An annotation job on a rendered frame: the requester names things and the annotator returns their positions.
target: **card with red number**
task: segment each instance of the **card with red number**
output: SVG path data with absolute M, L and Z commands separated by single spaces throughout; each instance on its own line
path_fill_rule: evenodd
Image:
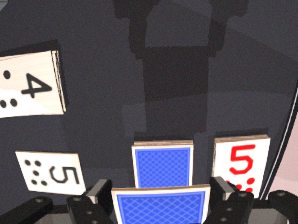
M 270 138 L 267 135 L 215 138 L 212 176 L 259 197 Z
M 0 118 L 63 114 L 59 52 L 0 58 Z

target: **red number 5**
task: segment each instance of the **red number 5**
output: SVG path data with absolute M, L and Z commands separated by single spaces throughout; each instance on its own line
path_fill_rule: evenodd
M 255 144 L 253 145 L 241 145 L 241 146 L 234 146 L 232 147 L 232 153 L 231 153 L 231 161 L 236 162 L 236 161 L 246 161 L 247 167 L 244 170 L 236 170 L 234 167 L 230 168 L 230 172 L 234 175 L 238 174 L 246 174 L 251 168 L 253 164 L 253 159 L 250 158 L 249 156 L 236 156 L 237 151 L 239 150 L 248 150 L 248 149 L 254 149 L 256 147 Z

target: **number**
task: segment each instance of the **number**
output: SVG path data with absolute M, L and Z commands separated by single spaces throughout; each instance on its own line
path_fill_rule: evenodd
M 252 168 L 253 164 L 253 159 L 250 158 L 249 156 L 236 156 L 236 153 L 238 150 L 249 150 L 249 149 L 254 149 L 256 147 L 255 144 L 253 145 L 241 145 L 241 146 L 234 146 L 232 147 L 232 153 L 231 153 L 231 161 L 236 162 L 236 161 L 246 161 L 247 167 L 244 170 L 236 170 L 234 167 L 230 168 L 230 172 L 234 175 L 238 174 L 246 174 L 249 170 Z
M 60 184 L 63 184 L 63 183 L 66 183 L 66 181 L 68 181 L 68 176 L 67 176 L 67 173 L 66 173 L 66 170 L 72 170 L 73 171 L 73 174 L 76 178 L 76 182 L 77 184 L 79 184 L 79 178 L 78 178 L 78 174 L 77 174 L 77 171 L 76 171 L 76 168 L 74 167 L 62 167 L 63 169 L 63 174 L 64 174 L 64 179 L 63 180 L 57 180 L 55 177 L 54 177 L 54 174 L 53 174 L 53 171 L 54 171 L 55 167 L 52 166 L 51 169 L 50 169 L 50 175 L 52 177 L 52 179 L 54 181 L 56 181 L 57 183 L 60 183 Z
M 31 97 L 34 98 L 34 93 L 48 92 L 52 90 L 52 87 L 40 81 L 38 78 L 34 77 L 33 75 L 30 75 L 29 73 L 27 73 L 26 77 L 27 77 L 29 89 L 22 90 L 21 91 L 22 94 L 30 94 Z M 41 88 L 33 88 L 32 82 L 38 83 L 41 86 Z

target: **black dot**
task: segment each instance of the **black dot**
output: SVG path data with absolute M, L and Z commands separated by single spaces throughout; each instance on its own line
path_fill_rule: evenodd
M 6 102 L 4 100 L 1 100 L 0 105 L 1 105 L 2 108 L 5 108 L 6 107 Z
M 35 161 L 35 165 L 36 165 L 36 166 L 41 166 L 41 163 L 40 163 L 38 160 L 36 160 L 36 161 Z
M 15 107 L 15 106 L 17 106 L 18 102 L 15 99 L 11 99 L 10 104 L 11 104 L 11 106 Z
M 9 78 L 10 78 L 10 72 L 7 71 L 7 70 L 5 70 L 5 71 L 3 72 L 3 75 L 4 75 L 4 78 L 6 78 L 6 79 L 9 79 Z
M 33 174 L 35 175 L 35 176 L 39 176 L 39 173 L 37 172 L 37 171 L 33 171 Z
M 25 164 L 26 164 L 27 166 L 30 166 L 30 165 L 31 165 L 31 163 L 30 163 L 29 160 L 25 160 Z

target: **red dot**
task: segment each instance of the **red dot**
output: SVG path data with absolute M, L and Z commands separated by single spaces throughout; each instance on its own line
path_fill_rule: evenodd
M 237 187 L 239 190 L 241 190 L 242 185 L 241 185 L 241 184 L 237 184 L 236 187 Z
M 247 184 L 253 184 L 255 182 L 255 178 L 249 178 L 248 180 L 247 180 Z
M 253 190 L 252 190 L 252 188 L 247 188 L 245 191 L 252 192 Z

